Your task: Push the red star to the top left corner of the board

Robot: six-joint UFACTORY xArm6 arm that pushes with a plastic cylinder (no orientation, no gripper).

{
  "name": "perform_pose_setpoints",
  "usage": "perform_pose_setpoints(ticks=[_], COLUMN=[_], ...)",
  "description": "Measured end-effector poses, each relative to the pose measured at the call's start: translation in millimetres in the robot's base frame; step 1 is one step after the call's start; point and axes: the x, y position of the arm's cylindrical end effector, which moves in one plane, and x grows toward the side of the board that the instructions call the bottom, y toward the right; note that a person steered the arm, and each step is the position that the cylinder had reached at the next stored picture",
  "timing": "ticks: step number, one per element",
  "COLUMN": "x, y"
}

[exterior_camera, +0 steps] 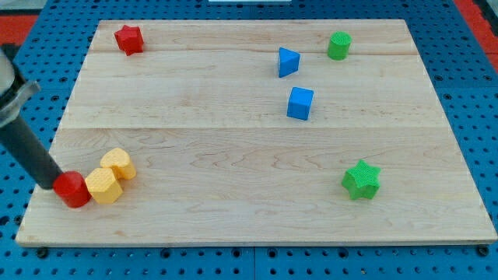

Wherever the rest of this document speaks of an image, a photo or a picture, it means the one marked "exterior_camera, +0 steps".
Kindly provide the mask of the robot arm end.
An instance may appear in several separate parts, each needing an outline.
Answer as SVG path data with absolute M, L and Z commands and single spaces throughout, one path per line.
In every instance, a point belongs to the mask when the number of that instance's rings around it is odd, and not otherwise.
M 38 82 L 26 80 L 12 60 L 1 51 L 1 127 L 14 121 L 21 106 L 38 92 Z

